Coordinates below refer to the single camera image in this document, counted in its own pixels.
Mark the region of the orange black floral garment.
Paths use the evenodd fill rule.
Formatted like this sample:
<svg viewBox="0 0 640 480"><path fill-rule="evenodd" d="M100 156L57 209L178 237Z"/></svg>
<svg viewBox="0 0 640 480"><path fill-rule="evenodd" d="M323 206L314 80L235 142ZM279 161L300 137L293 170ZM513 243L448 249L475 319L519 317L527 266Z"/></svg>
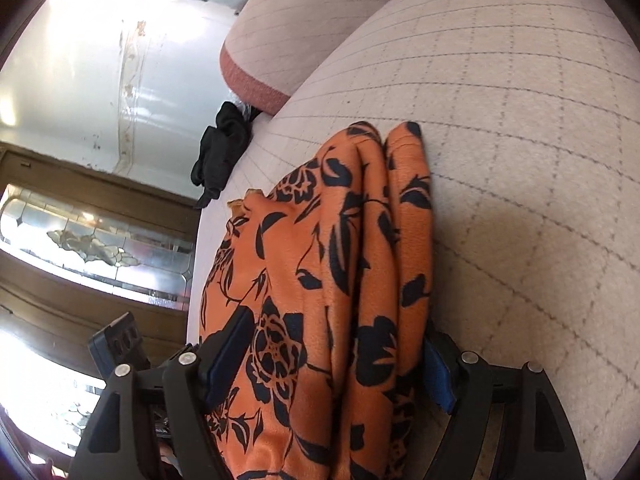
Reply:
<svg viewBox="0 0 640 480"><path fill-rule="evenodd" d="M404 472L433 271L422 131L334 134L230 218L200 333L237 307L252 342L210 431L235 479L397 479Z"/></svg>

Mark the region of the black clothes pile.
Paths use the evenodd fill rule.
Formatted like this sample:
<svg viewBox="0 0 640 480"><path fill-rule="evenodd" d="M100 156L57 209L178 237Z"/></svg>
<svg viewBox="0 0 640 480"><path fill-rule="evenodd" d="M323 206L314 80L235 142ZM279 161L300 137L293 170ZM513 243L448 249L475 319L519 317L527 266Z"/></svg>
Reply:
<svg viewBox="0 0 640 480"><path fill-rule="evenodd" d="M260 110L254 106L239 106L231 101L222 103L215 125L208 126L203 133L198 159L191 170L192 184L203 188L194 206L196 210L218 200L234 166L250 145L252 125L259 114Z"/></svg>

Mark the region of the wooden door with glass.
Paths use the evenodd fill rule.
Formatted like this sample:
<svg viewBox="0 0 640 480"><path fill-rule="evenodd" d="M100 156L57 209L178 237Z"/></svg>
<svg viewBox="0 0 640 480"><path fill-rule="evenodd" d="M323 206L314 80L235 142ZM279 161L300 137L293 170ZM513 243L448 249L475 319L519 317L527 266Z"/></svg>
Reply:
<svg viewBox="0 0 640 480"><path fill-rule="evenodd" d="M90 337L127 312L153 363L186 342L194 201L1 147L1 336L90 376Z"/></svg>

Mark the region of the pink quilted mattress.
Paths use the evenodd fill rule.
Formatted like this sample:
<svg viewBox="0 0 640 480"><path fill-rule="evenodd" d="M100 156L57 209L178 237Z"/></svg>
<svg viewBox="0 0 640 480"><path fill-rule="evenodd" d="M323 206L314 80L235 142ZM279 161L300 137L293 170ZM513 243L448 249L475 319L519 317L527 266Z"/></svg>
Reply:
<svg viewBox="0 0 640 480"><path fill-rule="evenodd" d="M537 361L586 476L639 441L639 51L605 0L390 0L277 114L203 211L189 334L230 203L269 193L334 134L422 131L433 271L426 327L488 363ZM404 472L427 471L445 419L419 361Z"/></svg>

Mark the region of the pink bolster cushion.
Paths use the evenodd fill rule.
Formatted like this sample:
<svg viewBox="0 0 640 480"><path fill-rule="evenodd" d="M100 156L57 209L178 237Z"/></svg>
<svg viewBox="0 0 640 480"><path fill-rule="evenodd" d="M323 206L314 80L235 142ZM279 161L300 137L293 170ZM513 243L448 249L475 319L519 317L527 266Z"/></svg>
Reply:
<svg viewBox="0 0 640 480"><path fill-rule="evenodd" d="M390 0L248 0L220 51L224 81L270 115Z"/></svg>

